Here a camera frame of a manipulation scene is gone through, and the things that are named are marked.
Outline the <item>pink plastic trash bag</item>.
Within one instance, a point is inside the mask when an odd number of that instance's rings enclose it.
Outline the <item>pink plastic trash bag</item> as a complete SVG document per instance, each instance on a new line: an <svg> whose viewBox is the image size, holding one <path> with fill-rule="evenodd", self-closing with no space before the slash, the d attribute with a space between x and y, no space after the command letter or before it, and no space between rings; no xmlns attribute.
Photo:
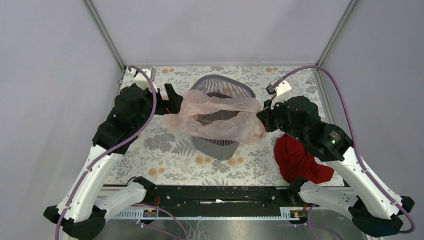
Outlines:
<svg viewBox="0 0 424 240"><path fill-rule="evenodd" d="M179 113L164 116L170 131L210 140L230 140L252 145L267 136L254 97L219 98L192 89L183 94Z"/></svg>

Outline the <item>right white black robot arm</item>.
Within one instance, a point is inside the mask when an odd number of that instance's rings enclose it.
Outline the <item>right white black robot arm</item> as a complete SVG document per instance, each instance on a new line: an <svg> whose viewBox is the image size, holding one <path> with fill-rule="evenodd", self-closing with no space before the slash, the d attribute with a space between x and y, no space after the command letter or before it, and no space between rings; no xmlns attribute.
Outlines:
<svg viewBox="0 0 424 240"><path fill-rule="evenodd" d="M410 214L414 201L385 185L356 155L352 139L340 127L321 120L315 103L305 96L277 103L269 99L257 117L267 132L281 130L288 134L352 188L352 192L345 193L297 177L286 193L291 205L306 202L325 207L350 219L360 231L375 238L402 232L404 223L400 216Z"/></svg>

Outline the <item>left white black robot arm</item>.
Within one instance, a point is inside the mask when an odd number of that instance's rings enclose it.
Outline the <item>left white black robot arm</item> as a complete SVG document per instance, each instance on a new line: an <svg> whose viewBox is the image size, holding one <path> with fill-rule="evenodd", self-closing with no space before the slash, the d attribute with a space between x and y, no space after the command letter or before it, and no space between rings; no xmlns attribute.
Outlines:
<svg viewBox="0 0 424 240"><path fill-rule="evenodd" d="M55 224L55 239L92 240L108 220L127 207L159 203L154 184L142 177L102 200L97 197L110 172L153 116L180 111L183 97L170 83L164 87L166 99L159 89L140 88L136 84L123 88L115 97L109 115L97 128L88 157L71 190L59 204L48 206L43 213Z"/></svg>

